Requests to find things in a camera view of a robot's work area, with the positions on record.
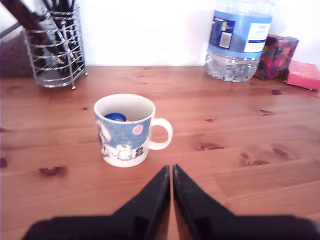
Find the mug illustration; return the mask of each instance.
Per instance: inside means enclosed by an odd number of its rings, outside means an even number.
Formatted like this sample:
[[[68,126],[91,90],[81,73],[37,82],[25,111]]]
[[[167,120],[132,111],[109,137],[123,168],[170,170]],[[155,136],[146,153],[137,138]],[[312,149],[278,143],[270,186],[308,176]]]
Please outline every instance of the mug illustration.
[[[128,161],[132,157],[130,144],[118,144],[116,149],[119,150],[118,159],[121,161]]]
[[[96,119],[101,154],[105,158],[130,161],[140,157],[148,148],[151,118],[139,123],[114,123]]]

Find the cartoon character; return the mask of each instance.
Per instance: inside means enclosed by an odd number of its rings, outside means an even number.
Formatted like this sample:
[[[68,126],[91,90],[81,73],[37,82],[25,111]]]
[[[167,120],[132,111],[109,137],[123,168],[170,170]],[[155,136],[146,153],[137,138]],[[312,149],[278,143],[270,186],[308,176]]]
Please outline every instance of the cartoon character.
[[[109,157],[109,150],[106,143],[111,140],[110,133],[99,120],[96,121],[96,127],[98,128],[98,138],[101,145],[102,156]]]
[[[116,149],[119,150],[118,159],[121,161],[128,161],[132,157],[130,144],[118,144]]]
[[[137,148],[136,151],[135,151],[135,156],[136,156],[136,157],[139,157],[139,156],[141,156],[143,153],[144,153],[144,148],[143,148],[143,147],[139,147],[139,148]]]
[[[107,146],[108,146],[107,144],[103,144],[101,146],[101,153],[103,157],[109,157],[109,150]]]

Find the blue bottle cap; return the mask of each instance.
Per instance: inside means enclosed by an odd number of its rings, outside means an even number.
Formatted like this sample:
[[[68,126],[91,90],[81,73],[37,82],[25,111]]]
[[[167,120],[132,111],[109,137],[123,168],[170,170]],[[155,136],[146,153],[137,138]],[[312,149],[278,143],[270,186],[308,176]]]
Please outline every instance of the blue bottle cap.
[[[125,115],[123,115],[121,113],[117,113],[117,112],[109,113],[109,114],[105,115],[104,117],[107,119],[118,121],[118,122],[125,122],[126,121]]]

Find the water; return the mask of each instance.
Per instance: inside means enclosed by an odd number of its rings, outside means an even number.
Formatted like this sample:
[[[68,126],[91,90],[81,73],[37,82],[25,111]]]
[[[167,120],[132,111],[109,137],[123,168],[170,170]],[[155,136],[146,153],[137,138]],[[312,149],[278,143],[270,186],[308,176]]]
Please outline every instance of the water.
[[[257,71],[260,57],[240,58],[218,54],[208,50],[206,55],[207,73],[225,82],[245,82]]]

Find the wire basket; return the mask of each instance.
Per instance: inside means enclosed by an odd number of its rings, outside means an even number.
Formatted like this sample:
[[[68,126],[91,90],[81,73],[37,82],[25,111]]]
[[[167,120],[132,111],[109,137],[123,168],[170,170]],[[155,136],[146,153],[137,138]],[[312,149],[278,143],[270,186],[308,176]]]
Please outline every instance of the wire basket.
[[[82,73],[84,76],[88,75],[79,6],[73,12],[47,11],[41,26],[45,30],[23,31],[36,84],[45,88],[72,84],[72,89],[76,89],[75,80]],[[40,41],[41,35],[46,35],[50,44]]]

